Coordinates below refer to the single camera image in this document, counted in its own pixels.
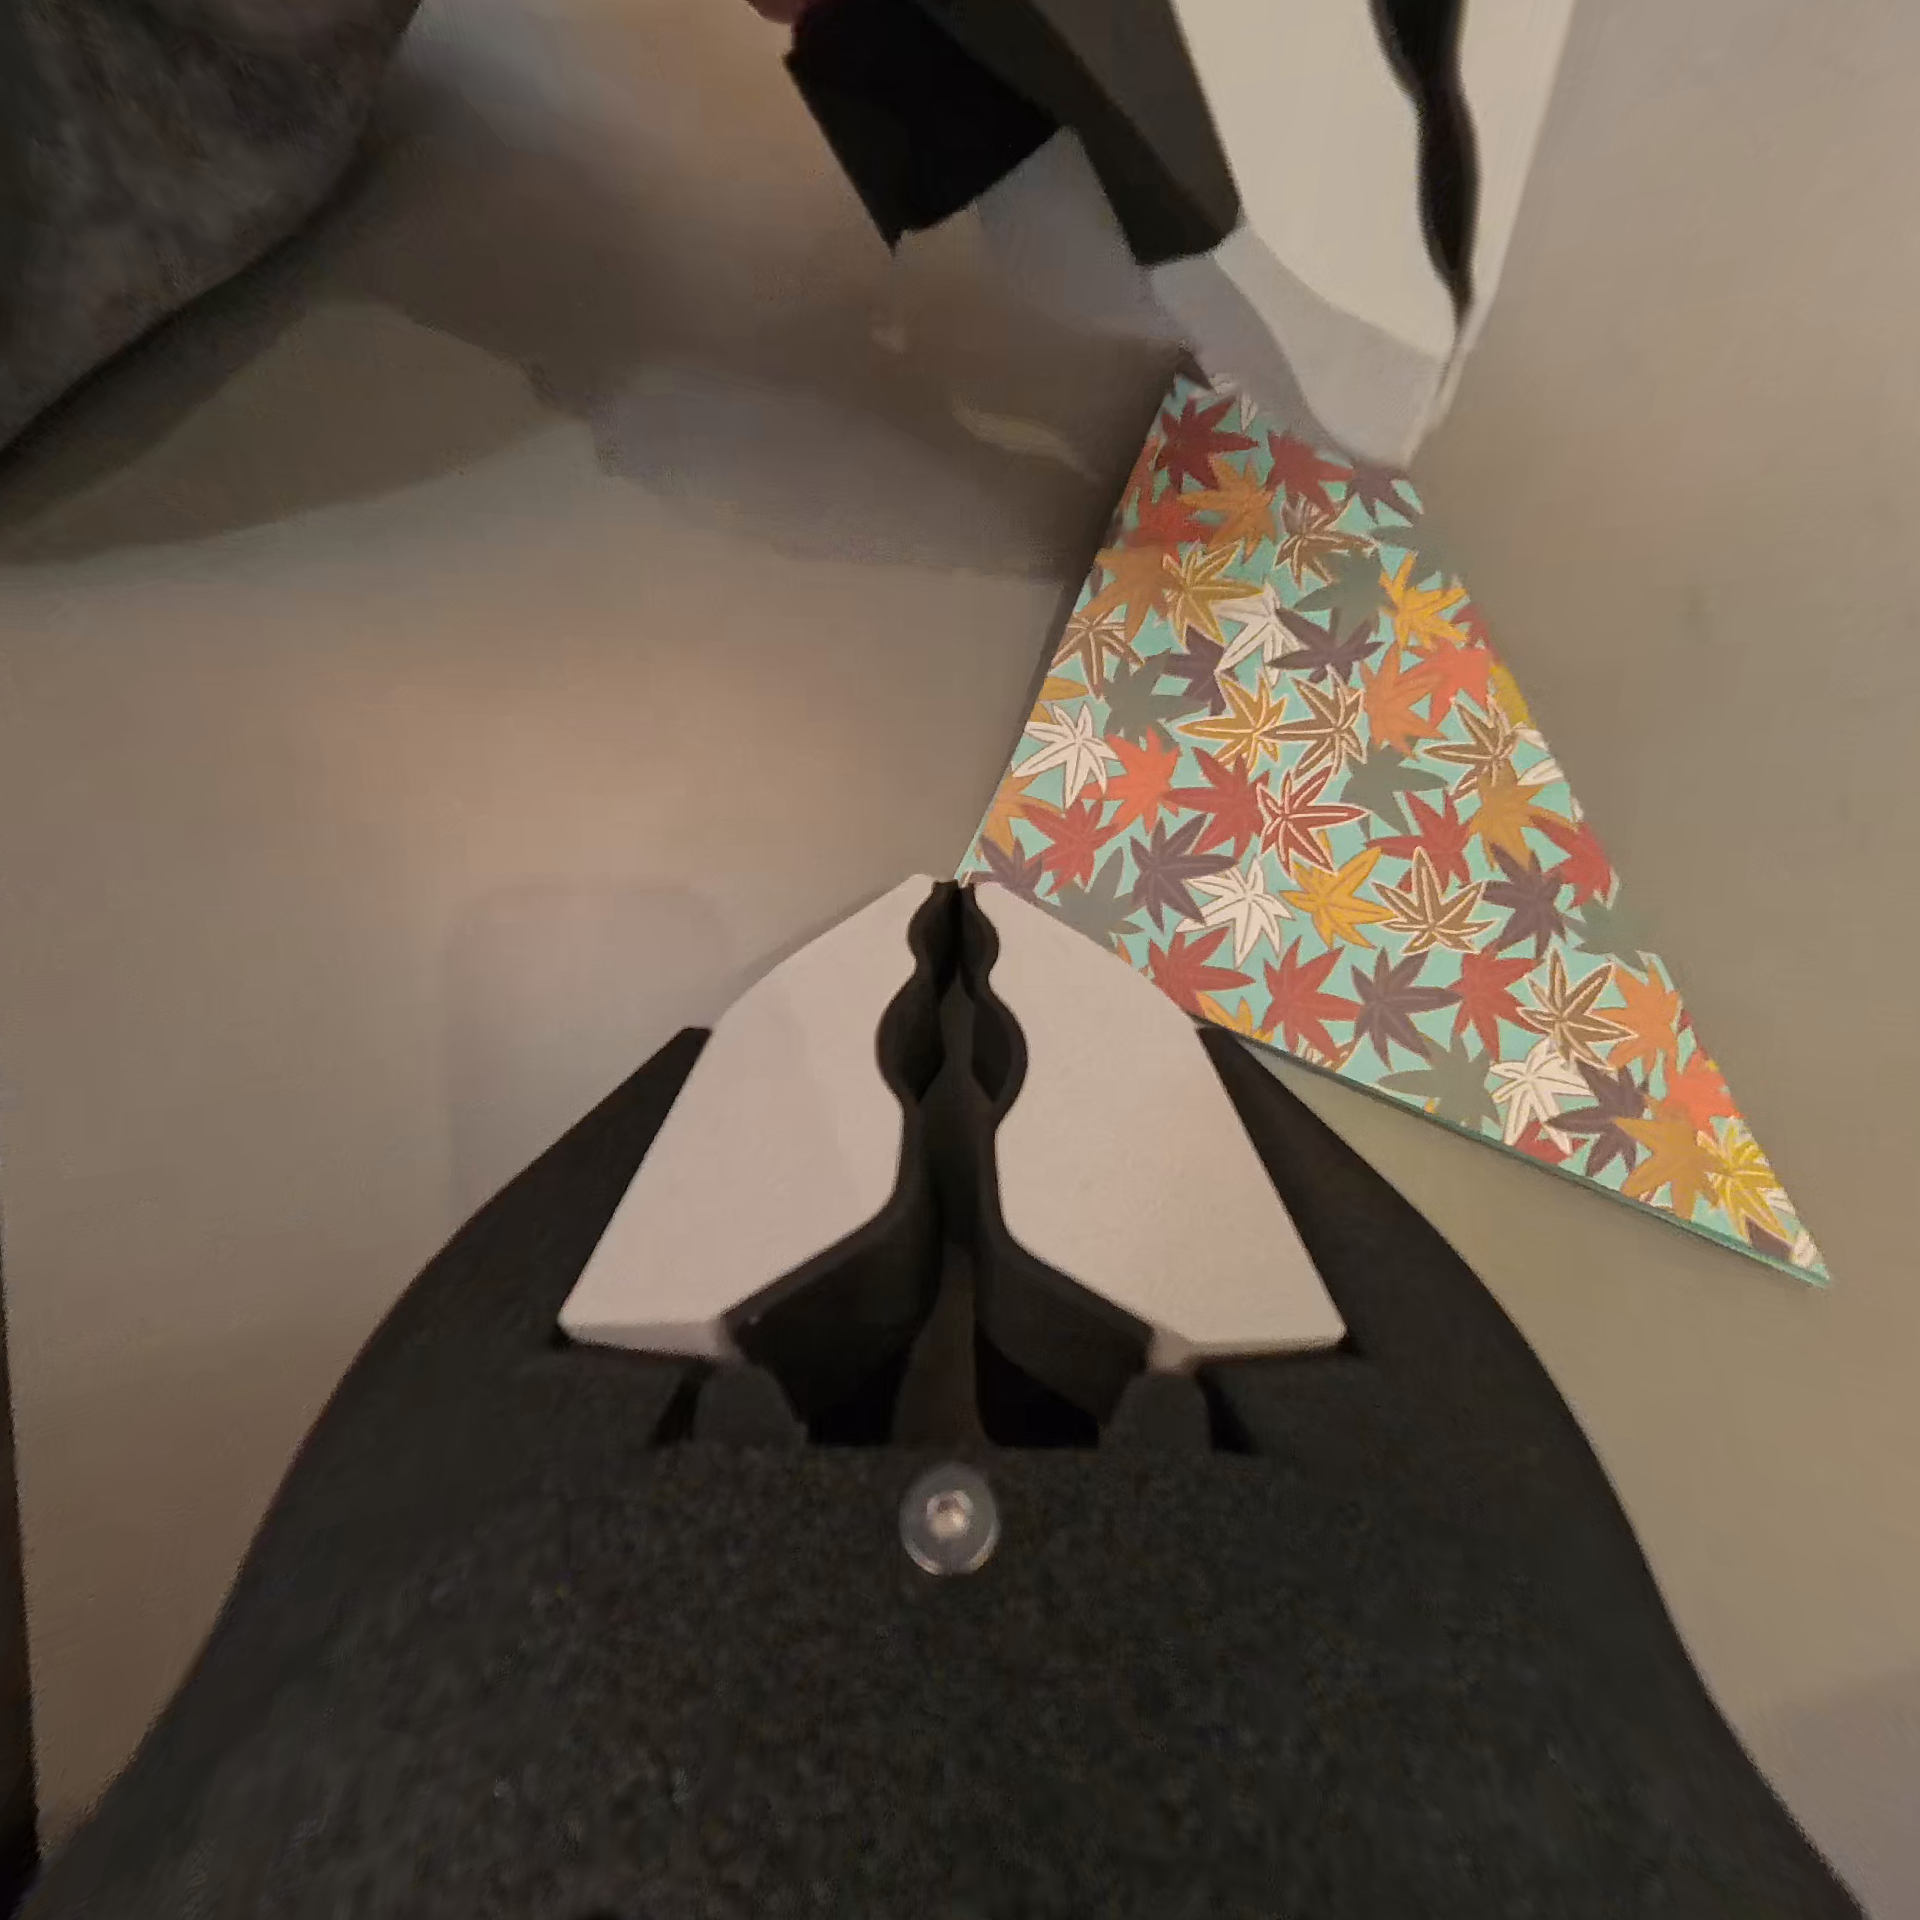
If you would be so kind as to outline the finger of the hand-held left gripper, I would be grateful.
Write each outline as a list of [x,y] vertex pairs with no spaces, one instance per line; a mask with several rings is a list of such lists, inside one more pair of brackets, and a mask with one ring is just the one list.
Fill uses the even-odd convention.
[[1444,2],[1430,9],[1423,240],[1450,322],[1438,389],[1458,384],[1493,315],[1569,16],[1567,2]]
[[976,205],[988,255],[1053,319],[1177,345],[1281,425],[1406,466],[1444,410],[1469,315],[1466,8],[1182,2],[1170,16],[1232,172],[1225,236],[1142,265],[1089,135],[1058,132]]

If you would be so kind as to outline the leaf-patterned teal origami paper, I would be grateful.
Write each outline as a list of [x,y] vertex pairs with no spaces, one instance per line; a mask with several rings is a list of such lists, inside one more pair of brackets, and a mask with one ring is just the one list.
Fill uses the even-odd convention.
[[1199,1025],[1828,1268],[1409,480],[1170,384],[960,881]]

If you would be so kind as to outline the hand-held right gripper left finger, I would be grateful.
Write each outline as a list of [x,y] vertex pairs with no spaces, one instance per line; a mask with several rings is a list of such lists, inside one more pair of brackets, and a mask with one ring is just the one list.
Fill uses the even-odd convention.
[[954,954],[954,882],[904,881],[744,991],[669,1097],[560,1333],[754,1367],[814,1434],[884,1434],[941,1284],[927,1099]]

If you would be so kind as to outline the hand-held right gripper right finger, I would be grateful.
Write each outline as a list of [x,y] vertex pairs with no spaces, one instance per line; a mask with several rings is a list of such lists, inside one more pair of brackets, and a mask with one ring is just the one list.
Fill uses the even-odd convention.
[[1198,1025],[998,884],[957,927],[992,1370],[1102,1434],[1145,1378],[1334,1353],[1341,1311]]

